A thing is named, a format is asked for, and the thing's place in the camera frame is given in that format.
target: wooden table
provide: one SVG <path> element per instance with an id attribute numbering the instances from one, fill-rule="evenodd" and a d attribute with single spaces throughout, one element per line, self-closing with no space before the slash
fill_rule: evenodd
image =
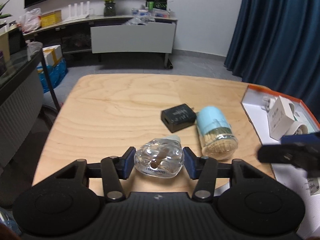
<path id="1" fill-rule="evenodd" d="M 82 77 L 62 107 L 44 146 L 34 184 L 73 162 L 88 163 L 121 156 L 130 146 L 137 149 L 154 138 L 171 134 L 160 120 L 164 109 L 183 103 L 199 111 L 216 106 L 232 126 L 239 146 L 232 158 L 241 158 L 273 177 L 270 165 L 256 159 L 258 136 L 241 106 L 247 84 L 220 79 L 158 75 L 97 74 Z M 176 133 L 183 147 L 201 156 L 195 126 Z M 218 179 L 216 187 L 227 183 Z M 172 179 L 160 179 L 132 170 L 122 181 L 125 192 L 188 192 L 192 181 L 185 168 Z M 90 189 L 103 195 L 101 179 L 90 179 Z"/>

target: white wall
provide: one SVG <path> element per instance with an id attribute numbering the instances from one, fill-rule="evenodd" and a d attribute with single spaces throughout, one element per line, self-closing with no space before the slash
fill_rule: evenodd
<path id="1" fill-rule="evenodd" d="M 42 13 L 61 9 L 62 18 L 68 15 L 68 4 L 88 0 L 48 0 L 28 10 L 40 7 Z M 94 14 L 102 15 L 102 0 L 91 1 Z M 190 50 L 226 56 L 236 25 L 241 0 L 168 0 L 168 7 L 175 12 L 178 26 L 175 49 Z M 145 0 L 117 0 L 117 14 L 130 14 L 132 7 L 139 7 Z M 4 13 L 11 13 L 12 21 L 24 13 L 24 0 L 11 0 Z"/>

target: black circular motor housing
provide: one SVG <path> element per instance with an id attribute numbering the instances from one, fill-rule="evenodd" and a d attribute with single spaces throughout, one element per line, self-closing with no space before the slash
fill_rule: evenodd
<path id="1" fill-rule="evenodd" d="M 24 230 L 39 236 L 59 236 L 89 224 L 100 209 L 99 197 L 73 180 L 36 185 L 21 194 L 13 215 Z"/>
<path id="2" fill-rule="evenodd" d="M 275 236 L 295 231 L 305 206 L 292 190 L 273 180 L 246 179 L 218 199 L 220 215 L 241 231 Z"/>

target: glass table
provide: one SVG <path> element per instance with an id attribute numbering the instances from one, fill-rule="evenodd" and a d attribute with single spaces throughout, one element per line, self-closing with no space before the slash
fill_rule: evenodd
<path id="1" fill-rule="evenodd" d="M 41 62 L 54 105 L 57 111 L 60 111 L 60 105 L 45 64 L 42 47 L 41 42 L 30 42 L 20 51 L 10 55 L 11 59 L 5 63 L 7 71 L 0 76 L 0 106 Z"/>

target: floor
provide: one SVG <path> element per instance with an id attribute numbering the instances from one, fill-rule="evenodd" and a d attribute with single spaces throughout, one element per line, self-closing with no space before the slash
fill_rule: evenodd
<path id="1" fill-rule="evenodd" d="M 241 81 L 233 76 L 223 63 L 223 57 L 200 58 L 185 55 L 171 55 L 173 69 L 163 68 L 163 59 L 158 54 L 149 53 L 115 53 L 104 54 L 102 62 L 92 54 L 85 54 L 83 58 L 75 60 L 72 56 L 67 59 L 68 74 L 55 93 L 60 103 L 63 103 L 79 78 L 89 74 L 106 73 L 152 73 L 210 77 L 226 80 Z M 44 104 L 54 106 L 50 93 L 44 94 Z"/>
<path id="2" fill-rule="evenodd" d="M 172 55 L 173 69 L 164 69 L 163 58 L 159 54 L 115 53 L 102 56 L 102 62 L 93 54 L 66 56 L 68 74 L 55 93 L 59 103 L 63 103 L 79 78 L 89 74 L 103 73 L 154 73 L 188 75 L 241 81 L 223 66 L 223 57 L 190 57 Z M 49 92 L 44 94 L 43 103 L 54 107 Z M 0 176 L 0 206 L 10 210 L 14 199 L 32 185 L 36 166 L 42 148 L 49 134 L 44 122 L 37 120 L 28 137 L 4 168 Z"/>

